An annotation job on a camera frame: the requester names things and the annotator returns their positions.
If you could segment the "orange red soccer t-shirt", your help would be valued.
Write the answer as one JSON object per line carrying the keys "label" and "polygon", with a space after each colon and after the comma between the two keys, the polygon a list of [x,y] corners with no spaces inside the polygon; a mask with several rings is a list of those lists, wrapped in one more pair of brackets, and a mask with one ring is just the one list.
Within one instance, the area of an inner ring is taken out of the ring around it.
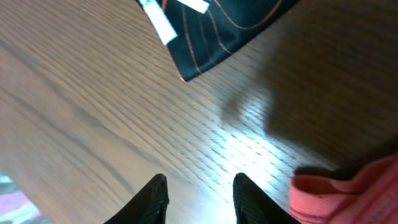
{"label": "orange red soccer t-shirt", "polygon": [[300,223],[397,224],[397,154],[350,180],[292,177],[288,211]]}

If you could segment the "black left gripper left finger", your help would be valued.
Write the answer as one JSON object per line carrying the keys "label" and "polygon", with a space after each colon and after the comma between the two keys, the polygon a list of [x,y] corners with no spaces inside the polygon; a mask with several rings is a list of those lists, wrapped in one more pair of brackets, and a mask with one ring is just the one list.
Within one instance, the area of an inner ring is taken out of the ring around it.
{"label": "black left gripper left finger", "polygon": [[156,174],[104,224],[165,224],[169,202],[167,178]]}

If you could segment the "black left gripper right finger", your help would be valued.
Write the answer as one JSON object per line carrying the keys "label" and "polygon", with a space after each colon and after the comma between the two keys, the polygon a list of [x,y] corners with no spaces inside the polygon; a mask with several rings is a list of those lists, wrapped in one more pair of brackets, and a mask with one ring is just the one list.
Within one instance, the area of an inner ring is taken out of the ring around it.
{"label": "black left gripper right finger", "polygon": [[233,201],[237,224],[300,224],[245,173],[235,175]]}

